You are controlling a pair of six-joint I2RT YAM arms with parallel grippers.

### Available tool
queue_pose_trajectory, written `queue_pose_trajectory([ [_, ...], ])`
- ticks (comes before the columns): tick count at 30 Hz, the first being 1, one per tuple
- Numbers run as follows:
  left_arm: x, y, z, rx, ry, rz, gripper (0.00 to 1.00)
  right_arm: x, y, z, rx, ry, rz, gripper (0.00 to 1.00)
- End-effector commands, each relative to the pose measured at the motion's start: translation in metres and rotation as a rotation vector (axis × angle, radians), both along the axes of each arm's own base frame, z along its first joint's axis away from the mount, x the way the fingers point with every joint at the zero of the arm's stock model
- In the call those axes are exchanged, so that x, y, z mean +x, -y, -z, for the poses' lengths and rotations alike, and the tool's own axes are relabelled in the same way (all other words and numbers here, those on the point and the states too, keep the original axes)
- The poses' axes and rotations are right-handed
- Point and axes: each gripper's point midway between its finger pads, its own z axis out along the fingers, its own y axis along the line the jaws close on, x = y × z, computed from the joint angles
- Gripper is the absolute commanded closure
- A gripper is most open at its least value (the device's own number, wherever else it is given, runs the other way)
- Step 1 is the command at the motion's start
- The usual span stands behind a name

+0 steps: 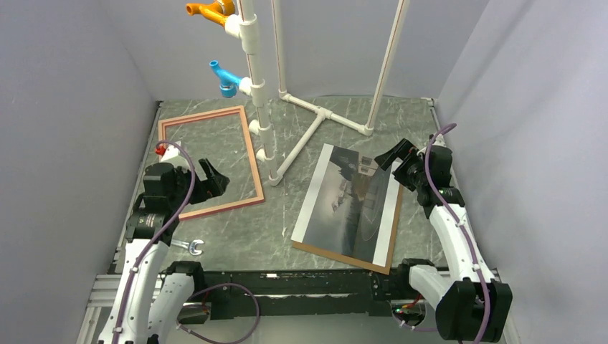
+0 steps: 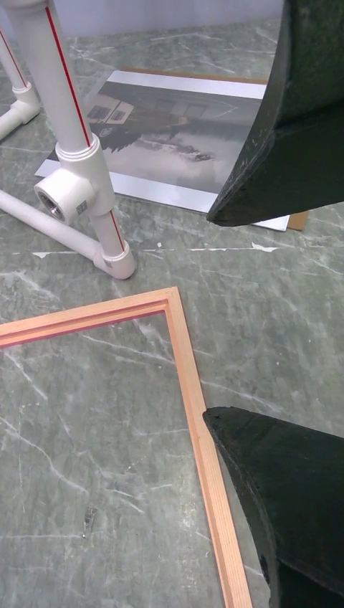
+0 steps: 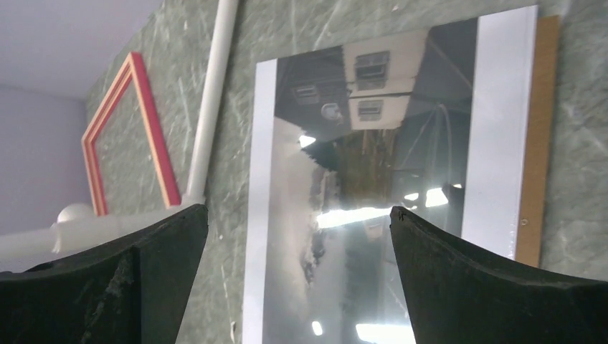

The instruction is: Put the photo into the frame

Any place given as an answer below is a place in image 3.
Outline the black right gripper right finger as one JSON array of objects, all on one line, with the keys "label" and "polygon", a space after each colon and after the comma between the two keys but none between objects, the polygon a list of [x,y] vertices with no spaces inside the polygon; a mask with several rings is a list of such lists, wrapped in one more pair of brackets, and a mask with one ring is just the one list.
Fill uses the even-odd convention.
[{"label": "black right gripper right finger", "polygon": [[605,343],[607,283],[531,267],[410,210],[391,240],[418,343]]}]

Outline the glossy photo with white borders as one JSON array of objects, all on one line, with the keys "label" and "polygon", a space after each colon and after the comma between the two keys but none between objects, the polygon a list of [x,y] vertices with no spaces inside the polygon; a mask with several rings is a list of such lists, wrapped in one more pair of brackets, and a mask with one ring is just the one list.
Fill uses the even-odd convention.
[{"label": "glossy photo with white borders", "polygon": [[402,206],[516,258],[538,6],[259,62],[244,343],[413,343]]}]

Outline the white PVC pipe stand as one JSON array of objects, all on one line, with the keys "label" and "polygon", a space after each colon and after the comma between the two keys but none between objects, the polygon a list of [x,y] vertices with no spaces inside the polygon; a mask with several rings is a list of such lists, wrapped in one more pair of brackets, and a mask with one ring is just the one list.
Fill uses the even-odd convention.
[{"label": "white PVC pipe stand", "polygon": [[84,250],[139,231],[187,206],[205,202],[204,190],[238,6],[238,1],[218,3],[186,194],[181,204],[171,206],[167,210],[131,216],[85,217],[58,223],[50,228],[3,235],[2,262],[21,260],[36,254],[57,256],[65,252]]}]

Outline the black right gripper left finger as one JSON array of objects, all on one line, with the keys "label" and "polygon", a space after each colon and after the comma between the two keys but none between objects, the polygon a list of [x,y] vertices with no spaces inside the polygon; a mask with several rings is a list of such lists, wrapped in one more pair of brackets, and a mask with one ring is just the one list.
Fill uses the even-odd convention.
[{"label": "black right gripper left finger", "polygon": [[206,243],[208,210],[24,272],[1,273],[3,343],[174,343]]}]

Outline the brown cardboard backing board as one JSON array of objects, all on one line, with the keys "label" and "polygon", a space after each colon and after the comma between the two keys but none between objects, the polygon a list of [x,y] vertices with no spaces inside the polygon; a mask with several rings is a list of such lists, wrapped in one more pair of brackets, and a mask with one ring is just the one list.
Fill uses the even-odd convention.
[{"label": "brown cardboard backing board", "polygon": [[515,261],[538,267],[554,115],[560,17],[536,24]]}]

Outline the red wooden picture frame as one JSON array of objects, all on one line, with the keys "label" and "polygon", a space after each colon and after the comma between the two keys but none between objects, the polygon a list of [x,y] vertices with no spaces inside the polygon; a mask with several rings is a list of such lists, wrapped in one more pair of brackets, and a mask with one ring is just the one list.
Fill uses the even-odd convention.
[{"label": "red wooden picture frame", "polygon": [[181,204],[181,194],[166,148],[143,57],[138,52],[129,52],[81,138],[92,207],[97,216],[108,215],[108,206],[95,142],[129,85],[134,86],[138,97],[151,158],[165,206],[168,209]]}]

